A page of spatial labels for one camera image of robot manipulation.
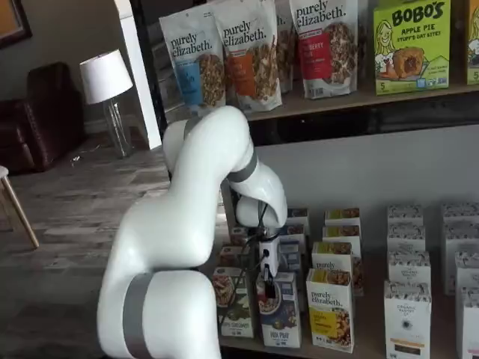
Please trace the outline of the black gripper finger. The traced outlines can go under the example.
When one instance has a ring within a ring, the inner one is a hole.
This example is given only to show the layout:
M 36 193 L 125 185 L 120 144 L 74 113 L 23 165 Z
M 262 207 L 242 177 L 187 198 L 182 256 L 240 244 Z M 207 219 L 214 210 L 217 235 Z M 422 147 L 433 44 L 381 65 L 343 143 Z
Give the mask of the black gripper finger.
M 275 284 L 274 277 L 270 271 L 269 264 L 264 265 L 263 269 L 264 292 L 267 298 L 275 299 Z

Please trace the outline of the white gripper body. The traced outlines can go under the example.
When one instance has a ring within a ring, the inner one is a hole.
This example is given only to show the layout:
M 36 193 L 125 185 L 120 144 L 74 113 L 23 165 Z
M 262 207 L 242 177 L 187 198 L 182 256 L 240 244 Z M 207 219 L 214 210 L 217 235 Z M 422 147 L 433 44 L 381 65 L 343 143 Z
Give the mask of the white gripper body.
M 260 269 L 263 274 L 265 264 L 269 264 L 272 276 L 275 278 L 278 273 L 279 255 L 278 255 L 278 237 L 270 237 L 260 241 Z

